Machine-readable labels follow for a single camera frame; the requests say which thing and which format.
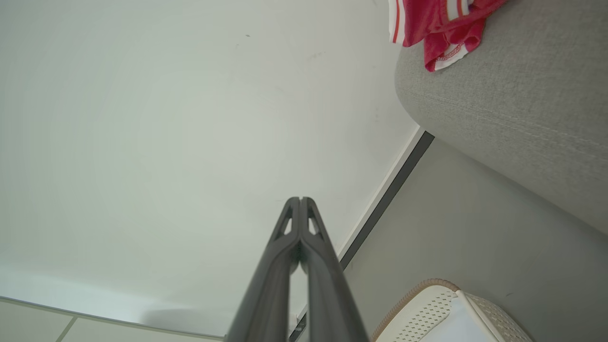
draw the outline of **white stripe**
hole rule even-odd
[[[462,7],[462,15],[469,15],[469,2],[467,0],[462,0],[460,2],[460,7]]]
[[[399,3],[399,32],[397,32],[397,44],[403,45],[403,40],[406,39],[406,9],[403,6],[403,0],[398,0]]]
[[[455,55],[451,56],[447,60],[436,60],[435,61],[435,71],[443,68],[447,68],[448,66],[456,63],[459,59],[463,58],[466,54],[468,54],[466,46],[463,44],[460,47],[460,51],[458,51]]]
[[[446,8],[449,20],[458,18],[458,0],[446,0]]]
[[[389,0],[389,42],[393,42],[395,36],[395,23],[397,22],[397,4],[395,0]]]

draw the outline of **gray fabric upholstery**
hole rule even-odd
[[[427,131],[608,234],[608,1],[510,0],[481,45],[396,89]]]

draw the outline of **red cloth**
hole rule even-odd
[[[506,0],[389,0],[393,43],[412,46],[424,39],[424,65],[445,68],[473,51],[486,18]]]

